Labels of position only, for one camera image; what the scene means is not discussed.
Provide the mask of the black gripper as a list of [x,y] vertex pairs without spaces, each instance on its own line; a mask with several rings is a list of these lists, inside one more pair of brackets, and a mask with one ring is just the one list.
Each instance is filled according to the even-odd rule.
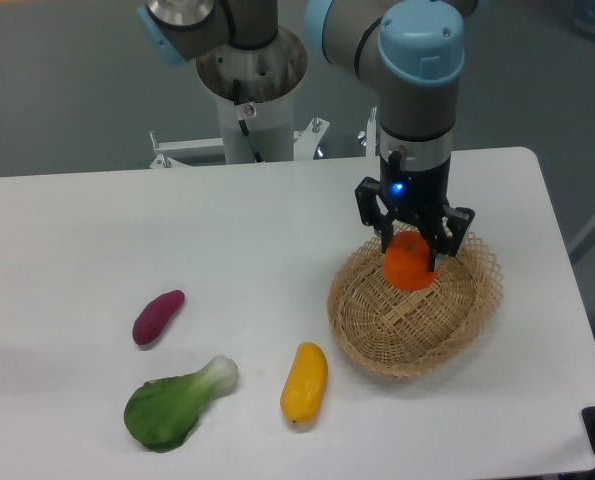
[[[394,238],[394,222],[416,227],[429,247],[428,270],[455,257],[475,218],[467,207],[447,199],[451,147],[445,140],[386,140],[380,146],[380,182],[365,177],[356,187],[360,220],[381,240],[385,253]],[[379,205],[386,207],[383,213]]]

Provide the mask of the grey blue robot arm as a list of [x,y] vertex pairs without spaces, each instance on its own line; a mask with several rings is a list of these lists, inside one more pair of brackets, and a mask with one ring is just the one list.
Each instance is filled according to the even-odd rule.
[[474,219],[447,198],[463,20],[474,9],[472,1],[311,1],[302,37],[280,25],[274,1],[147,1],[137,15],[159,55],[194,62],[224,106],[232,163],[292,157],[292,116],[269,108],[302,82],[309,53],[372,88],[380,175],[356,188],[361,221],[384,247],[394,243],[395,222],[417,228],[434,271],[458,253]]

